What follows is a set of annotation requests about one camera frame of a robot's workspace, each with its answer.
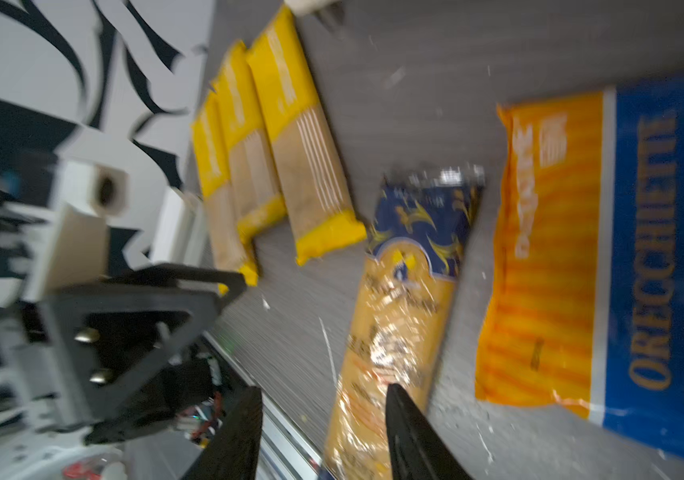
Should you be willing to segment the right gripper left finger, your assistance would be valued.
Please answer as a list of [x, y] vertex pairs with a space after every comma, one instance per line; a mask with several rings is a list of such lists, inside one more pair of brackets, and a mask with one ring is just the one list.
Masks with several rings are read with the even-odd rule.
[[219, 432], [181, 479], [255, 479], [262, 424], [262, 390], [251, 386], [242, 392]]

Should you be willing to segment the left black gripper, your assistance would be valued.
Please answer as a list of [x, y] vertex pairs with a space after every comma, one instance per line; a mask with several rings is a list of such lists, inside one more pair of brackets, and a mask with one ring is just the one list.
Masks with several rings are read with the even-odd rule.
[[0, 313], [0, 361], [33, 429], [118, 418], [247, 288], [236, 272], [159, 264]]

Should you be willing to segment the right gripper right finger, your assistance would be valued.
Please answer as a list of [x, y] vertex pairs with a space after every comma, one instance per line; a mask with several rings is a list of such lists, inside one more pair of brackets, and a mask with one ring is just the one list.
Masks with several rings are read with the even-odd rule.
[[400, 384], [388, 386], [385, 423], [393, 479], [472, 480]]

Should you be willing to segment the blue gold spaghetti bag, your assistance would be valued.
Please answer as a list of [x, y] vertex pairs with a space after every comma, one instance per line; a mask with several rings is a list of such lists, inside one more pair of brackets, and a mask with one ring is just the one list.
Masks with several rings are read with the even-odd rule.
[[478, 165], [383, 179], [319, 476], [389, 479], [386, 392], [425, 409], [485, 186]]

